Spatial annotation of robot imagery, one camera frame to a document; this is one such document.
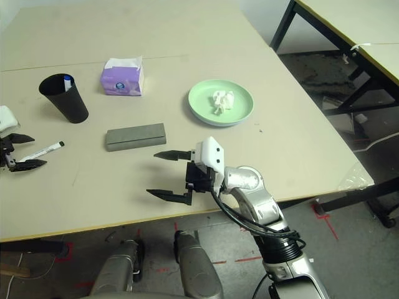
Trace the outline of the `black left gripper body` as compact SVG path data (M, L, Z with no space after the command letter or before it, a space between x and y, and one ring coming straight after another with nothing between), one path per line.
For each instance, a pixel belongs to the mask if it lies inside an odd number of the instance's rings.
M15 159L11 155L14 151L12 145L13 139L13 136L5 136L4 138L1 138L1 167L6 166L9 170L14 170L16 167Z

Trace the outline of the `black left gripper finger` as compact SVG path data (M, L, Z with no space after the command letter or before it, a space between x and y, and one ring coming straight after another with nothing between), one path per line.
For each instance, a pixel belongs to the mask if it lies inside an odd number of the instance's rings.
M10 172L28 171L45 165L47 161L41 159L28 159L23 162L15 162L9 167Z
M22 143L29 143L35 141L34 138L28 136L28 135L23 135L23 134L17 134L17 133L11 133L6 136L7 142L9 144L22 144Z

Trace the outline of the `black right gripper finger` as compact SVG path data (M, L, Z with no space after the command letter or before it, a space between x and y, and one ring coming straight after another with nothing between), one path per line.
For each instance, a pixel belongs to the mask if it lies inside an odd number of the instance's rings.
M162 189L147 189L147 192L164 201L182 203L188 206L192 204L192 189L187 190L184 194L174 194L173 191Z
M180 151L180 150L168 150L155 153L153 155L156 158L178 161L179 159L192 161L195 158L194 151Z

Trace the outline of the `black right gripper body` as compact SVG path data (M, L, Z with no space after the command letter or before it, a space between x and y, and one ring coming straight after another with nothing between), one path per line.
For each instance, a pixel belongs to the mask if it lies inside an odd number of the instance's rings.
M186 165L185 187L187 190L195 192L211 192L215 182L215 171L206 167L201 170L194 162Z

